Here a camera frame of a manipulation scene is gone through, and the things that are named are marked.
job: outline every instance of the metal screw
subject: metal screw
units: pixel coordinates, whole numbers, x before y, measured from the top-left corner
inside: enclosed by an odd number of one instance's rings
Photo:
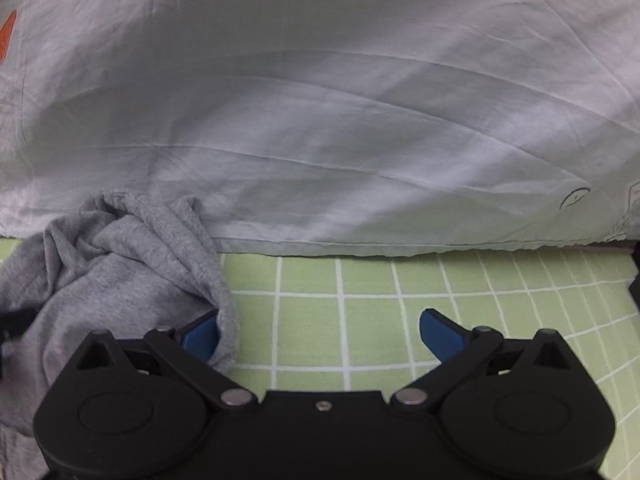
[[[417,406],[427,400],[427,392],[420,388],[404,388],[396,392],[396,399],[405,406]]]
[[[254,395],[244,388],[231,388],[220,395],[220,400],[227,406],[244,406],[254,400]]]
[[[318,400],[316,402],[316,410],[319,412],[328,412],[333,406],[333,403],[328,400]]]

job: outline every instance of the grey cloth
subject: grey cloth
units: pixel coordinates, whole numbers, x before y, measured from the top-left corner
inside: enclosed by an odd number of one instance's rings
[[[160,324],[183,326],[220,309],[220,344],[209,363],[225,370],[236,323],[213,241],[183,198],[110,192],[52,221],[20,245],[0,274],[0,311],[36,306],[27,332],[2,347],[0,461],[4,480],[47,470],[32,437],[42,397],[91,330],[139,338]]]

